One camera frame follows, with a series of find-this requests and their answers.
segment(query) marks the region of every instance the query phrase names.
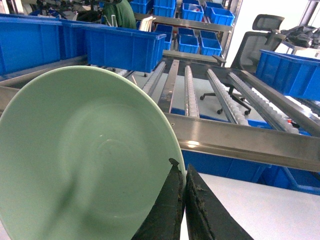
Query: green plate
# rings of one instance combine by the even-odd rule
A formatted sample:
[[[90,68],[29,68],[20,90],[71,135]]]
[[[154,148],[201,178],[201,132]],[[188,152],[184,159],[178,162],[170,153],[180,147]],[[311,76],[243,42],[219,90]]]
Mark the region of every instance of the green plate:
[[[63,67],[28,83],[0,118],[0,217],[12,240],[127,240],[176,159],[176,136],[127,79]]]

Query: green shirt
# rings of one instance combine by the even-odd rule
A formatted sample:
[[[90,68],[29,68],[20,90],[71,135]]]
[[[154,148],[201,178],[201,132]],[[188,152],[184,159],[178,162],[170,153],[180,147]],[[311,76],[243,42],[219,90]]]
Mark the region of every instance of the green shirt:
[[[134,11],[127,0],[122,0],[122,2],[116,5],[105,4],[103,14],[107,17],[110,24],[112,23],[111,15],[115,15],[118,27],[137,29]]]

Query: blue plastic bin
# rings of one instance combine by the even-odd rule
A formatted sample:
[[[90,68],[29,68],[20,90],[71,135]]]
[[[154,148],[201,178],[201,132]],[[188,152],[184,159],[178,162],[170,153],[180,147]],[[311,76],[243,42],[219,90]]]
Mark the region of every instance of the blue plastic bin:
[[[185,27],[178,27],[178,35],[190,35],[194,37],[196,36],[193,29]]]
[[[212,56],[220,56],[222,48],[218,40],[201,38],[201,54]]]
[[[273,165],[262,173],[259,182],[282,189],[320,195],[320,181],[304,170]]]
[[[186,168],[192,164],[199,173],[252,183],[256,183],[264,170],[271,167],[270,164],[186,150],[182,150],[182,155]]]
[[[60,57],[71,59],[87,54],[86,33],[83,26],[93,23],[60,19]]]
[[[0,17],[0,75],[60,60],[59,21]]]
[[[209,14],[208,17],[210,17],[211,23],[213,24],[231,26],[234,22],[235,15],[229,10],[212,7],[208,11],[211,11],[211,14]]]
[[[170,50],[171,49],[171,42],[172,42],[172,33],[170,32],[161,32],[161,31],[155,31],[159,34],[166,34],[166,37],[164,39],[164,49]]]
[[[157,16],[163,16],[168,18],[173,18],[176,9],[174,7],[165,7],[165,6],[153,6],[153,13]]]
[[[135,4],[147,4],[148,0],[133,0],[131,1],[131,3],[135,3]]]
[[[176,0],[154,0],[154,5],[158,7],[176,8]]]
[[[283,95],[320,100],[320,59],[261,50],[255,75]]]
[[[202,8],[202,6],[189,4],[189,3],[182,4],[183,19],[201,22],[203,17],[204,17],[204,9]]]
[[[200,30],[199,37],[202,39],[212,39],[212,40],[218,40],[217,35],[213,31],[203,31]]]
[[[182,0],[183,4],[194,4],[194,5],[201,5],[198,0]]]
[[[150,0],[147,3],[137,3],[132,1],[130,2],[130,5],[134,13],[146,14],[147,12],[149,12],[150,9],[152,9],[152,6],[154,5],[154,0]]]
[[[198,52],[199,43],[195,36],[180,35],[178,50],[180,52],[196,54]]]
[[[150,73],[162,58],[165,34],[85,26],[88,63]]]
[[[204,15],[207,17],[211,17],[212,8],[223,9],[224,7],[220,3],[206,1],[204,2]]]
[[[170,33],[172,34],[174,27],[170,25],[164,25],[164,24],[157,24],[155,27],[156,32],[161,32],[161,33]]]

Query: office chair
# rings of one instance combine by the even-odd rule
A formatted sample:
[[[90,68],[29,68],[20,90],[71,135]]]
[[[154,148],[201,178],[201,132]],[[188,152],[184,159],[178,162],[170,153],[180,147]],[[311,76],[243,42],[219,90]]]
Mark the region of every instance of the office chair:
[[[286,38],[286,36],[280,34],[279,31],[280,25],[284,19],[285,18],[281,16],[259,14],[252,25],[252,29],[257,31],[247,31],[244,34],[238,52],[231,64],[231,68],[245,70],[254,74],[259,63],[261,55],[260,50],[274,51]],[[228,91],[230,97],[247,109],[244,114],[250,114],[251,108],[244,102],[245,99],[243,97],[239,98],[233,94],[235,87],[227,83],[225,86],[230,88]],[[200,97],[200,100],[205,99],[205,96],[215,96],[215,94],[212,92],[205,93]]]

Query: metal bar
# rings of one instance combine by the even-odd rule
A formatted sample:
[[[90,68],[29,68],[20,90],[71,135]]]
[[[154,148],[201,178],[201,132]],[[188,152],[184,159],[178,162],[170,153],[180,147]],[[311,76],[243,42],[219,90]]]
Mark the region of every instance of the metal bar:
[[[44,74],[54,69],[67,66],[86,65],[87,63],[87,56],[78,56],[67,60],[61,60],[54,63],[37,66],[14,73],[9,73],[0,76],[0,86],[10,87],[15,84],[31,81],[32,79],[40,76],[41,74]]]
[[[200,117],[193,76],[189,65],[185,67],[184,74],[184,114],[193,118]]]
[[[165,113],[183,150],[320,171],[320,138]]]
[[[268,103],[250,89],[237,75],[229,73],[235,88],[242,93],[248,102],[256,109],[264,120],[273,128],[279,131],[285,131],[292,134],[298,134],[298,129],[282,118]]]
[[[247,71],[241,71],[244,74],[245,82],[257,89],[263,96],[276,105],[288,117],[293,119],[304,130],[314,137],[320,138],[320,120],[314,115],[306,112],[301,106],[298,106],[288,98],[283,96],[272,87],[268,86]]]
[[[294,98],[294,99],[296,99],[298,102],[310,108],[314,114],[317,114],[320,117],[320,101],[311,101],[311,100],[302,99],[302,98]]]
[[[136,20],[142,20],[144,18],[150,17],[150,15],[135,12],[134,17]],[[192,21],[192,20],[187,20],[187,19],[172,18],[172,17],[165,17],[165,16],[154,16],[154,17],[156,19],[153,20],[153,22],[159,23],[159,24],[185,26],[185,27],[190,27],[192,29],[220,31],[220,32],[230,32],[232,30],[232,26],[227,26],[227,25],[205,23],[205,22],[201,22],[201,21]]]
[[[215,73],[211,69],[208,69],[207,73],[209,76],[209,83],[211,84],[211,87],[218,98],[227,119],[233,124],[249,126],[245,116],[239,110],[236,102],[233,101],[230,95],[227,93],[224,85],[219,81]]]
[[[0,112],[3,112],[19,89],[0,86]]]
[[[164,50],[163,57],[166,59],[174,59],[174,60],[181,60],[181,61],[188,61],[192,63],[201,63],[201,64],[217,64],[218,61],[215,58],[216,56],[207,56],[207,55],[200,55],[200,54],[193,54],[187,53],[182,51],[175,51],[175,50]]]
[[[160,95],[160,99],[158,101],[158,106],[164,113],[170,113],[171,111],[174,88],[179,69],[179,62],[179,60],[172,61],[169,74],[166,78],[162,93]]]
[[[148,81],[146,81],[146,83],[142,87],[142,90],[149,96],[151,96],[154,93],[155,88],[159,82],[159,79],[163,71],[165,70],[165,67],[166,67],[166,63],[162,61],[159,64],[159,66],[154,70],[152,75],[149,77]]]
[[[127,72],[123,75],[123,77],[126,78],[126,79],[128,79],[132,74],[134,74],[134,72],[135,72],[135,71],[127,71]]]

